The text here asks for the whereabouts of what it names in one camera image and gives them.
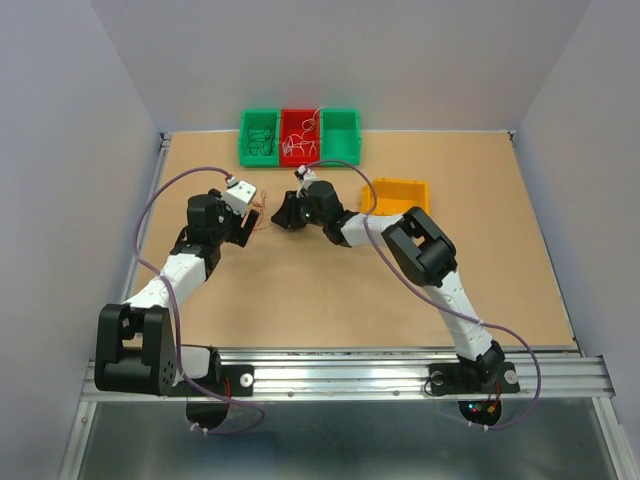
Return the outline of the green plastic bin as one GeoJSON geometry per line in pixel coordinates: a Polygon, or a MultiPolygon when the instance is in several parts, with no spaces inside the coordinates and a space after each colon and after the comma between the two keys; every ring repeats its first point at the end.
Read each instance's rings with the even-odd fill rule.
{"type": "Polygon", "coordinates": [[[359,165],[361,159],[360,114],[356,109],[323,108],[320,111],[320,158],[359,165]]]}
{"type": "Polygon", "coordinates": [[[238,158],[242,167],[279,166],[280,110],[245,109],[242,111],[238,158]]]}

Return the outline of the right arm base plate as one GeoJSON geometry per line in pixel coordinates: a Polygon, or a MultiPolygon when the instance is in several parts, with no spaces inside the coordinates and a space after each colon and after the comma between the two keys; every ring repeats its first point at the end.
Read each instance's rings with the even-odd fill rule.
{"type": "Polygon", "coordinates": [[[431,363],[423,390],[431,396],[515,394],[520,392],[520,384],[511,362],[504,362],[489,380],[481,380],[477,372],[461,363],[431,363]]]}

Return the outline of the aluminium rail frame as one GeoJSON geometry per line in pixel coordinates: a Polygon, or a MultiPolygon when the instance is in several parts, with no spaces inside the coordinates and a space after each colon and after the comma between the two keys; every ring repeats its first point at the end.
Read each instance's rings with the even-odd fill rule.
{"type": "Polygon", "coordinates": [[[81,392],[64,479],[458,478],[635,479],[639,467],[612,403],[605,361],[577,347],[506,351],[520,391],[503,413],[526,421],[490,433],[467,424],[451,396],[424,386],[448,347],[226,348],[253,367],[265,422],[205,441],[179,422],[179,397],[81,392]]]}

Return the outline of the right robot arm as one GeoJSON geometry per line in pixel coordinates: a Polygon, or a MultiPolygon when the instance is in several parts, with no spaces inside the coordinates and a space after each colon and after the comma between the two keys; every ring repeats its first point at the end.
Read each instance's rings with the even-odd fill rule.
{"type": "Polygon", "coordinates": [[[344,208],[331,183],[314,181],[286,192],[271,221],[288,231],[318,226],[341,247],[387,248],[394,259],[390,265],[400,269],[399,279],[423,293],[441,313],[459,359],[450,377],[475,391],[495,380],[504,352],[464,290],[453,242],[423,209],[412,207],[390,216],[356,213],[344,208]]]}

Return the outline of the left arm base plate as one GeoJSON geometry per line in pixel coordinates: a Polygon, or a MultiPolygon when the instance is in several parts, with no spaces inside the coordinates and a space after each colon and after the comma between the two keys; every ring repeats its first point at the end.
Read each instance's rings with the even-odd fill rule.
{"type": "Polygon", "coordinates": [[[215,374],[207,374],[202,378],[192,376],[196,384],[217,395],[237,398],[248,398],[253,395],[254,379],[255,369],[250,364],[223,364],[219,377],[215,374]]]}

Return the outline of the left green plastic bin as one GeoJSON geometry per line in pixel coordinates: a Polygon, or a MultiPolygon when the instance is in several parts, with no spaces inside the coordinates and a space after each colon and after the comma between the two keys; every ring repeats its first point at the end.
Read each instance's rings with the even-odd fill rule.
{"type": "Polygon", "coordinates": [[[280,110],[245,109],[242,111],[238,158],[242,167],[279,166],[280,110]]]}

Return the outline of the red plastic bin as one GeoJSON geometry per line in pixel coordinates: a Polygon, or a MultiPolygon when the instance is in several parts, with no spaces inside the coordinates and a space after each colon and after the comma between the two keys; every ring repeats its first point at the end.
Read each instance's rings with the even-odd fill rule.
{"type": "Polygon", "coordinates": [[[282,109],[279,166],[299,167],[320,157],[320,109],[282,109]]]}

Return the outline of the yellow plastic bin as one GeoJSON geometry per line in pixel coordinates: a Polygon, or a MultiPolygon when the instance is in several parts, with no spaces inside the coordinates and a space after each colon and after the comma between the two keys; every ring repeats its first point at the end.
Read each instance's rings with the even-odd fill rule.
{"type": "Polygon", "coordinates": [[[429,185],[424,181],[376,178],[371,181],[377,195],[373,215],[403,214],[411,207],[431,213],[429,185]]]}

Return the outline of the right green plastic bin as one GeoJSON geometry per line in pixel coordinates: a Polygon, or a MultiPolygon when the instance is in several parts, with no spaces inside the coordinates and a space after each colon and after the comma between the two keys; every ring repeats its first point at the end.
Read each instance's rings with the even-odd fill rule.
{"type": "Polygon", "coordinates": [[[320,111],[320,158],[359,165],[361,159],[360,114],[356,109],[323,108],[320,111]]]}

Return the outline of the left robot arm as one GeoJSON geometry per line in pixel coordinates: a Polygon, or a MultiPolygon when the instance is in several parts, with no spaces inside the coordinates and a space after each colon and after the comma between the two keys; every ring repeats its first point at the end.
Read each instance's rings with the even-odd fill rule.
{"type": "Polygon", "coordinates": [[[256,188],[241,181],[188,199],[186,225],[163,267],[135,295],[100,311],[94,382],[101,391],[167,396],[184,380],[174,313],[204,284],[221,246],[243,247],[258,220],[256,188]]]}

